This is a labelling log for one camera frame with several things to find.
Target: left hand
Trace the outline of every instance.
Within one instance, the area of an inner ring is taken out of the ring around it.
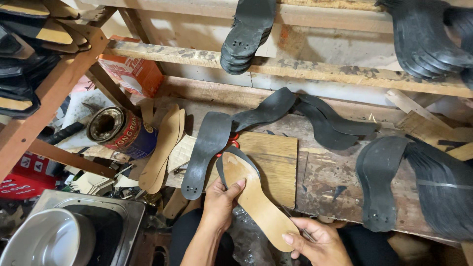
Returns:
[[[200,224],[220,233],[225,232],[232,222],[232,210],[238,205],[235,197],[243,191],[245,185],[246,179],[243,178],[227,190],[220,177],[215,179],[207,189]]]

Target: plastic bag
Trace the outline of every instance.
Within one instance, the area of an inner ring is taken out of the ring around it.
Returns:
[[[275,265],[268,249],[268,238],[241,206],[233,209],[232,225],[227,232],[235,244],[233,258],[241,266]]]

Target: white wall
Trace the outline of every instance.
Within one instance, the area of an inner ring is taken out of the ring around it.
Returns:
[[[82,4],[79,0],[64,1],[78,9],[95,8],[93,5]],[[220,51],[232,24],[231,19],[147,10],[139,10],[139,15],[153,44],[216,52]],[[293,27],[293,29],[302,32],[303,35],[289,32],[288,36],[286,27],[275,24],[270,38],[258,49],[256,55],[394,71],[402,70],[394,53],[393,35],[391,34],[308,27]],[[113,34],[131,36],[118,12],[102,27],[102,30],[106,36]],[[284,46],[280,43],[280,38],[284,38],[286,41],[289,38],[289,42],[292,38],[300,38],[300,40],[298,39],[291,45]],[[162,63],[162,65],[166,74],[172,76],[262,89],[288,87],[294,92],[306,92],[317,96],[394,106],[384,97],[384,93],[387,91],[384,88],[249,72],[233,76],[221,69],[174,63]],[[416,94],[408,93],[408,95],[414,97]],[[473,109],[466,107],[455,97],[444,97],[428,109],[462,121],[473,116]]]

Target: human hand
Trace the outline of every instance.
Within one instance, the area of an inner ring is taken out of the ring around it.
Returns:
[[[206,192],[201,224],[219,233],[225,232],[232,222],[232,210],[238,205],[235,197],[245,185],[246,179],[241,179],[227,190],[220,177],[215,179]]]
[[[302,254],[314,266],[353,266],[335,228],[309,218],[291,217],[290,219],[297,227],[305,229],[315,239],[314,243],[294,233],[283,234],[284,241],[294,248],[291,258],[296,259]]]

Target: metal can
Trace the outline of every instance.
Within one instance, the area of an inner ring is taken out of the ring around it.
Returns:
[[[92,117],[87,125],[87,137],[109,149],[140,159],[154,151],[158,131],[131,111],[110,106]]]

